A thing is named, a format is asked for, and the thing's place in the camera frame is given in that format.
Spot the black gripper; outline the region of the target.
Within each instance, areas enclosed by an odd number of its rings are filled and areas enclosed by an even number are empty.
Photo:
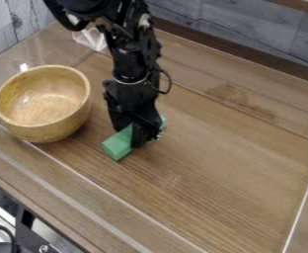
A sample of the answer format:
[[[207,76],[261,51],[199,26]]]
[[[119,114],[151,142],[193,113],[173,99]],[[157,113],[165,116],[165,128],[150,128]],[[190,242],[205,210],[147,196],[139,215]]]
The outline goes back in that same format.
[[[151,77],[138,84],[106,80],[103,87],[114,129],[122,131],[133,124],[131,145],[142,148],[161,134],[162,118],[155,107],[159,79]]]

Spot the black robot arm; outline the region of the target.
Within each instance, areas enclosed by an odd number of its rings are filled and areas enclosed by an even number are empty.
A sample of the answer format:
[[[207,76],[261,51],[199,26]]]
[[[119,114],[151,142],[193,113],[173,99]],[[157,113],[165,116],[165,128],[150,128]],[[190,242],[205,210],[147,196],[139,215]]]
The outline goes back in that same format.
[[[94,25],[106,37],[114,60],[112,78],[103,82],[104,99],[116,131],[133,129],[131,146],[158,139],[162,118],[155,100],[165,70],[162,44],[146,0],[44,0],[58,21],[72,32]]]

